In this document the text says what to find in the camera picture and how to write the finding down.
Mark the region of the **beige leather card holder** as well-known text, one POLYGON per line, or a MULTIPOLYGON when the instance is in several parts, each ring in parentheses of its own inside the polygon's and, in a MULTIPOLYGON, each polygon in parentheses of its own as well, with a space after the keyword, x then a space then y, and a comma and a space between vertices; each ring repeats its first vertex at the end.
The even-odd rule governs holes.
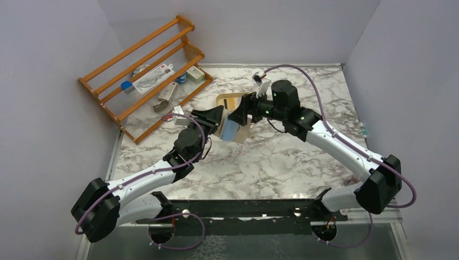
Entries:
MULTIPOLYGON (((220 138, 220 132, 221 132, 222 126, 225 120, 230 115, 230 113, 231 113, 230 110, 224 109, 220 126, 218 127, 217 131, 214 133, 216 137, 220 138)), ((237 143, 237 144, 244 144, 246 139, 253 137, 253 134, 250 132, 250 127, 251 127, 250 122, 248 122, 246 126, 239 125, 239 130, 237 131, 237 134, 232 142, 237 143)))

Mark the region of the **orange wooden shelf rack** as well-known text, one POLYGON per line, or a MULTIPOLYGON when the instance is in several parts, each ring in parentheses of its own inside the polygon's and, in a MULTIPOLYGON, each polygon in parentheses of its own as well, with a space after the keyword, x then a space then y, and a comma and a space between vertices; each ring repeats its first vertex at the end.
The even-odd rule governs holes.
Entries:
POLYGON ((120 130, 141 143, 174 106, 185 105, 213 78, 193 79, 205 54, 188 39, 194 23, 183 15, 153 31, 78 79, 120 130))

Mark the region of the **beige oval tray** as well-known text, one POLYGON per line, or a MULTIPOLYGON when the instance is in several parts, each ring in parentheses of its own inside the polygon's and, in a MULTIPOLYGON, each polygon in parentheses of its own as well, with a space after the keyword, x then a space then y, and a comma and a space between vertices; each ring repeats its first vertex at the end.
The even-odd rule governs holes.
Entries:
POLYGON ((223 106, 224 109, 233 111, 239 107, 241 97, 245 94, 249 94, 249 92, 219 94, 215 98, 215 105, 223 106))

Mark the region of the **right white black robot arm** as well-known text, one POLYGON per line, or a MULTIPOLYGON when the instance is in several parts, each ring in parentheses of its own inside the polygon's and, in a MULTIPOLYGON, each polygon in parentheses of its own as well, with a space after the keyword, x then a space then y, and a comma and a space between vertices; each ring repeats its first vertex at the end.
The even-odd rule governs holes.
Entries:
POLYGON ((322 149, 353 173, 358 183, 326 190, 317 197, 318 212, 361 207, 373 214, 382 213, 401 190, 402 180, 393 173, 401 171, 400 160, 390 155, 383 159, 386 165, 382 166, 374 162, 374 159, 381 159, 381 155, 367 152, 368 157, 365 157, 350 148, 348 144, 363 150, 349 138, 339 138, 334 130, 328 130, 317 112, 301 106, 297 88, 290 81, 274 82, 271 91, 272 100, 256 92, 244 94, 228 119, 241 126, 248 124, 249 116, 252 123, 263 118, 280 121, 288 134, 322 149))

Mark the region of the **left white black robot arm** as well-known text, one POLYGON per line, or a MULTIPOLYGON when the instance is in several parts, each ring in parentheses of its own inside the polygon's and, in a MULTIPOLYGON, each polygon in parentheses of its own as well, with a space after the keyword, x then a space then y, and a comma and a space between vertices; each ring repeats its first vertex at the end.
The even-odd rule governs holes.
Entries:
POLYGON ((204 157, 208 137, 220 126, 223 111, 219 105, 183 115, 189 125, 179 133, 172 150, 147 169, 109 182, 102 178, 90 181, 70 211, 77 222, 74 232, 95 243, 117 226, 134 221, 140 213, 137 205, 148 213, 160 213, 161 203, 151 192, 194 170, 194 164, 204 157))

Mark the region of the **blue white tape roll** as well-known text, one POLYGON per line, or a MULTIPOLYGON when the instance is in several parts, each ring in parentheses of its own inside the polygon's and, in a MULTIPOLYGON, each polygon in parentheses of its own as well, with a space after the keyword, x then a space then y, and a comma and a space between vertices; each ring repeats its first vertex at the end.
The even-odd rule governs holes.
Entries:
POLYGON ((175 82, 178 84, 182 84, 182 83, 185 83, 186 80, 187 80, 187 74, 186 72, 184 72, 175 79, 175 82))

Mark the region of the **grey white stapler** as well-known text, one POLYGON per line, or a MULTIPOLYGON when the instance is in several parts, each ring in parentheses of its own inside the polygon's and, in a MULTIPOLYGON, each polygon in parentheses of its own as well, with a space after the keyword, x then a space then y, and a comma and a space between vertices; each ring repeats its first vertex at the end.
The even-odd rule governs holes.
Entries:
POLYGON ((153 106, 153 111, 156 113, 159 113, 167 108, 169 105, 170 100, 175 94, 175 91, 178 87, 177 82, 171 82, 168 85, 166 85, 160 92, 158 96, 158 101, 159 103, 155 104, 153 106))

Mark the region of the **white flat package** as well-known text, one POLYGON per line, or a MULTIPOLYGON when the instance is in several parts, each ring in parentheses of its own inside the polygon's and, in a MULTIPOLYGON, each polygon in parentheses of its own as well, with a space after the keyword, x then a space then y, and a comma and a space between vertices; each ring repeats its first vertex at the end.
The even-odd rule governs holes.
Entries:
POLYGON ((159 65, 133 82, 140 94, 147 94, 175 73, 172 63, 159 65))

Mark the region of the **blue capped item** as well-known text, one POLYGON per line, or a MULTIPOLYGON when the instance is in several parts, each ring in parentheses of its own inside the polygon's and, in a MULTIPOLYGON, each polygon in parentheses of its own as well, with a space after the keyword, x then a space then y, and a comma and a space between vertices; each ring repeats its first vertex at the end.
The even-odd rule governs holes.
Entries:
POLYGON ((130 81, 125 81, 125 82, 121 83, 120 86, 121 86, 122 90, 127 95, 129 95, 131 92, 133 92, 135 90, 134 85, 130 81))

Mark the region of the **green white wall item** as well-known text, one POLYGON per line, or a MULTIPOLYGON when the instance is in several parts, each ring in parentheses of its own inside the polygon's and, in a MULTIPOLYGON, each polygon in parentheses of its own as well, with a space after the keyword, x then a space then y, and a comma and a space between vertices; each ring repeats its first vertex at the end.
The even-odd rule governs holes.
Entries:
POLYGON ((368 132, 366 130, 366 127, 362 122, 360 122, 359 125, 360 125, 361 130, 362 130, 362 135, 363 135, 364 139, 366 139, 368 137, 368 132))

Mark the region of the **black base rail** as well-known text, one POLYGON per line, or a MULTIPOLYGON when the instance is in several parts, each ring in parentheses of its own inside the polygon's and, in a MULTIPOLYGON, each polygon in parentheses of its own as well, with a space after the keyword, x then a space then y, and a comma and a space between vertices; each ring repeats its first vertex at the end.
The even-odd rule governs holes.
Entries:
POLYGON ((153 192, 120 211, 117 226, 140 224, 155 239, 172 236, 311 235, 347 216, 325 212, 317 199, 168 200, 153 192))

